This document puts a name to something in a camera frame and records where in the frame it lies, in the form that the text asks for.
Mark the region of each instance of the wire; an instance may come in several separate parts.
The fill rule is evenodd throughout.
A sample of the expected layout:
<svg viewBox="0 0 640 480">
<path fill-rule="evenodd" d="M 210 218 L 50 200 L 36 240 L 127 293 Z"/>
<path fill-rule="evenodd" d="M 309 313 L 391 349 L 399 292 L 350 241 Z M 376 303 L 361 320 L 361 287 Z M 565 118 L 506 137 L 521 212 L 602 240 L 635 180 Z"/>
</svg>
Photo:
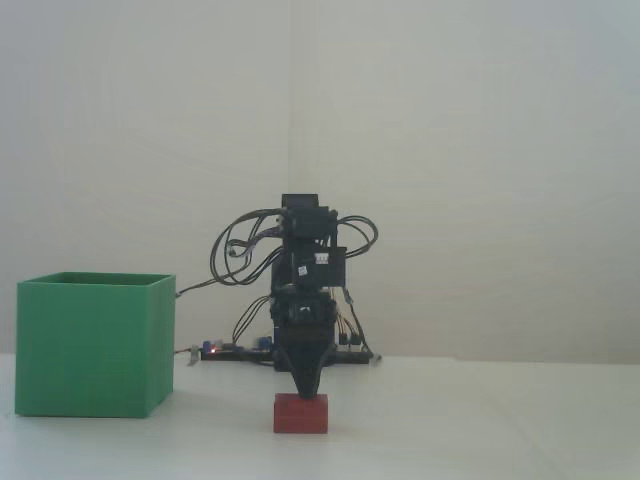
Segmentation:
<svg viewBox="0 0 640 480">
<path fill-rule="evenodd" d="M 222 233 L 218 236 L 215 243 L 213 244 L 213 248 L 211 249 L 211 255 L 209 256 L 209 268 L 211 270 L 211 274 L 216 282 L 221 283 L 223 285 L 234 286 L 234 285 L 250 285 L 255 282 L 258 277 L 267 269 L 269 266 L 275 261 L 278 255 L 282 252 L 282 248 L 276 248 L 273 250 L 256 269 L 251 271 L 251 273 L 247 274 L 244 278 L 236 277 L 237 273 L 233 272 L 229 266 L 229 255 L 227 245 L 231 241 L 231 232 L 233 228 L 243 222 L 253 219 L 266 219 L 268 217 L 279 215 L 282 213 L 282 209 L 279 208 L 271 208 L 271 209 L 262 209 L 262 210 L 254 210 L 253 212 L 249 212 L 245 215 L 242 215 L 238 219 L 236 219 L 233 223 L 231 223 L 227 228 L 225 228 Z M 225 248 L 223 251 L 223 259 L 224 266 L 226 269 L 226 274 L 221 274 L 218 271 L 218 267 L 216 265 L 216 259 L 218 256 L 218 251 L 220 248 L 220 244 L 223 238 L 226 237 L 225 240 Z"/>
<path fill-rule="evenodd" d="M 373 234 L 372 237 L 369 238 L 369 235 L 367 235 L 359 226 L 354 225 L 353 222 L 360 222 L 367 225 L 371 229 L 371 232 Z M 368 252 L 371 246 L 378 240 L 378 227 L 376 227 L 375 223 L 373 223 L 367 217 L 363 217 L 362 215 L 349 215 L 346 217 L 342 217 L 338 220 L 338 225 L 346 225 L 356 230 L 358 233 L 360 233 L 360 235 L 362 235 L 362 237 L 364 237 L 365 240 L 365 244 L 363 246 L 358 247 L 354 250 L 347 251 L 345 255 L 346 258 L 357 257 L 358 255 L 362 255 L 363 253 Z"/>
<path fill-rule="evenodd" d="M 235 327 L 233 328 L 233 333 L 231 336 L 232 343 L 238 343 L 240 340 L 240 336 L 245 332 L 245 330 L 251 325 L 253 319 L 256 317 L 260 309 L 269 302 L 271 297 L 268 295 L 264 295 L 262 297 L 256 298 L 251 304 L 247 307 L 244 313 L 240 316 L 238 321 L 236 322 Z"/>
<path fill-rule="evenodd" d="M 200 282 L 197 283 L 195 285 L 192 285 L 190 287 L 184 288 L 180 291 L 178 291 L 176 293 L 176 298 L 181 297 L 183 294 L 185 294 L 186 292 L 190 291 L 190 290 L 195 290 L 197 288 L 202 288 L 202 287 L 207 287 L 209 285 L 214 285 L 216 283 L 222 283 L 224 285 L 229 285 L 229 284 L 233 284 L 233 283 L 226 283 L 225 281 L 227 279 L 236 279 L 236 275 L 242 273 L 243 271 L 245 271 L 250 265 L 251 262 L 253 260 L 253 249 L 255 247 L 255 245 L 263 238 L 267 238 L 267 237 L 274 237 L 277 235 L 277 227 L 271 228 L 271 229 L 266 229 L 263 232 L 258 233 L 258 230 L 260 229 L 260 226 L 262 225 L 262 223 L 264 222 L 264 220 L 266 218 L 268 218 L 271 215 L 274 215 L 275 213 L 273 212 L 279 212 L 279 209 L 271 209 L 271 210 L 255 210 L 254 212 L 250 212 L 249 214 L 243 215 L 242 217 L 240 217 L 238 220 L 236 220 L 236 222 L 234 222 L 234 224 L 238 224 L 238 223 L 242 223 L 244 221 L 250 220 L 251 218 L 255 218 L 256 221 L 253 225 L 253 227 L 251 228 L 251 231 L 249 233 L 249 236 L 247 237 L 246 241 L 243 240 L 238 240 L 238 239 L 230 239 L 227 243 L 227 248 L 225 249 L 225 260 L 226 260 L 226 255 L 230 252 L 228 252 L 227 250 L 229 249 L 229 247 L 233 247 L 233 246 L 243 246 L 245 248 L 245 250 L 243 252 L 241 252 L 240 254 L 237 254 L 237 257 L 242 257 L 244 258 L 244 263 L 243 265 L 236 269 L 236 270 L 228 270 L 226 274 L 224 275 L 220 275 L 219 278 L 216 278 L 216 276 L 214 275 L 214 278 L 211 278 L 209 280 L 205 280 L 204 282 Z M 233 228 L 234 224 L 230 225 L 229 227 L 227 227 L 225 229 L 225 231 L 229 230 L 229 233 L 231 232 L 231 229 Z M 249 275 L 247 275 L 247 277 L 244 279 L 246 280 L 248 283 L 242 283 L 243 285 L 248 285 L 250 283 L 253 283 L 263 272 L 264 270 L 266 270 L 272 263 L 273 261 L 275 261 L 275 259 L 277 258 L 277 256 L 272 257 L 271 255 L 275 252 L 272 251 L 271 254 L 269 254 L 267 257 L 269 259 L 269 261 L 267 262 L 267 264 L 263 264 L 261 263 L 259 265 L 258 269 L 253 270 Z M 213 250 L 211 252 L 211 256 L 210 256 L 210 263 L 211 263 L 211 258 L 215 257 L 215 253 Z"/>
</svg>

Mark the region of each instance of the label sticker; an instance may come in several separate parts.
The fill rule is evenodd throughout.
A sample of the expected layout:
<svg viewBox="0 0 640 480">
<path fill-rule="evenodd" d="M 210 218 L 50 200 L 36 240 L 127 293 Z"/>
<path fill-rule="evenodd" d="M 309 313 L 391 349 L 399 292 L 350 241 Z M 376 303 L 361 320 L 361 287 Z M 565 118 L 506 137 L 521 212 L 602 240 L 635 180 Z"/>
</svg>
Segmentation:
<svg viewBox="0 0 640 480">
<path fill-rule="evenodd" d="M 316 265 L 328 265 L 329 254 L 328 253 L 316 253 Z"/>
</svg>

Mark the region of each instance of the green box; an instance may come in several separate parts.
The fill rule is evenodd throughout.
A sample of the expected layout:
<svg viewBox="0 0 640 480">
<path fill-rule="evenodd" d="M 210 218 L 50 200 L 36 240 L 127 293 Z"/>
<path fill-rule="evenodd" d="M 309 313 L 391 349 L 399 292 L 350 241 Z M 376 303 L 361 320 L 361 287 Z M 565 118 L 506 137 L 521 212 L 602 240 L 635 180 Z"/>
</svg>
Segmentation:
<svg viewBox="0 0 640 480">
<path fill-rule="evenodd" d="M 148 416 L 173 391 L 175 287 L 85 272 L 18 283 L 16 413 Z"/>
</svg>

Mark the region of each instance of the robotic arm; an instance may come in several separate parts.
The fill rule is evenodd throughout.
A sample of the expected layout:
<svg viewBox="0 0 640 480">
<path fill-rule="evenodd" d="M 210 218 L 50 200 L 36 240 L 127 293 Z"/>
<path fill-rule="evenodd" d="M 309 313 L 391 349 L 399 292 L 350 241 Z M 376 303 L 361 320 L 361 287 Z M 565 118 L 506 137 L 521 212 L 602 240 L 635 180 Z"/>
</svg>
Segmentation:
<svg viewBox="0 0 640 480">
<path fill-rule="evenodd" d="M 277 217 L 277 226 L 260 230 L 269 217 Z M 231 238 L 233 228 L 246 221 L 254 221 L 247 240 Z M 358 223 L 371 230 L 371 237 Z M 365 244 L 351 251 L 338 246 L 339 225 L 355 229 Z M 251 269 L 254 249 L 265 238 L 280 238 L 282 246 Z M 284 194 L 281 208 L 256 210 L 229 225 L 211 251 L 213 278 L 182 290 L 178 296 L 214 283 L 249 285 L 271 267 L 273 365 L 278 371 L 291 372 L 301 397 L 313 398 L 318 391 L 322 367 L 336 353 L 335 325 L 339 314 L 331 288 L 343 289 L 367 358 L 373 357 L 346 290 L 346 260 L 366 253 L 377 238 L 375 224 L 366 217 L 338 218 L 338 212 L 319 205 L 316 194 Z M 221 246 L 222 259 L 219 258 Z M 242 259 L 242 265 L 232 268 L 231 258 Z M 221 271 L 219 264 L 224 265 L 224 270 Z"/>
</svg>

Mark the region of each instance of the red block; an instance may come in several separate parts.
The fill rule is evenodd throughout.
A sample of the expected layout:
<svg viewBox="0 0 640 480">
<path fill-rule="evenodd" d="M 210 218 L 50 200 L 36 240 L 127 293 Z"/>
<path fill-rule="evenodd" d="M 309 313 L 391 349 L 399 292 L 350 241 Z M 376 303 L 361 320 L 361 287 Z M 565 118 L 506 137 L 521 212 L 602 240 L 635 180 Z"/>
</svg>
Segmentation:
<svg viewBox="0 0 640 480">
<path fill-rule="evenodd" d="M 326 395 L 305 399 L 297 393 L 276 393 L 274 433 L 327 433 L 328 426 L 329 399 Z"/>
</svg>

